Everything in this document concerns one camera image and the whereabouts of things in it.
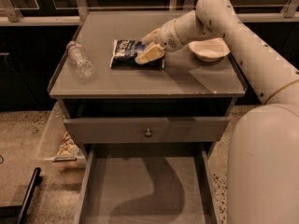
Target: plastic water bottle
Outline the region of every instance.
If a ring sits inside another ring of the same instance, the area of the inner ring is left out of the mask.
[[[95,66],[90,61],[81,44],[71,41],[67,44],[69,62],[72,64],[75,75],[82,80],[90,80],[95,76]]]

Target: black cabinet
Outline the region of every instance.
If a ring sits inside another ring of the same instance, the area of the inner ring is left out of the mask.
[[[47,86],[77,28],[0,27],[0,110],[52,108]]]

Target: black object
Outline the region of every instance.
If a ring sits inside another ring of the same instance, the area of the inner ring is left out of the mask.
[[[36,184],[39,184],[42,180],[40,174],[41,169],[40,168],[35,168],[35,171],[31,177],[31,181],[29,183],[28,189],[26,191],[24,200],[22,201],[22,205],[21,205],[21,211],[19,212],[19,216],[18,219],[16,221],[16,224],[21,224],[23,223],[29,204],[31,202],[31,198],[34,194],[35,188],[36,188]]]
[[[26,191],[25,197],[22,201],[21,205],[11,205],[11,206],[1,206],[0,207],[0,217],[16,217],[18,216],[18,219],[16,221],[16,224],[22,224],[29,204],[31,202],[31,198],[34,194],[35,187],[37,184],[39,184],[42,180],[42,177],[40,176],[40,168],[35,168],[35,171],[31,177],[31,181],[29,183],[28,189]]]

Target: drawer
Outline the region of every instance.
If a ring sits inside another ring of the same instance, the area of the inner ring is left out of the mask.
[[[89,154],[76,224],[220,223],[200,145],[184,157],[151,156],[145,150],[138,157],[111,158],[98,156],[96,149]]]
[[[226,117],[81,118],[64,125],[78,144],[216,142]]]

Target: drawer front panel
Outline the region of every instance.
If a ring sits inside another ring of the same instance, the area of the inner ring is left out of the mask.
[[[64,120],[78,144],[216,142],[227,124],[223,117]]]

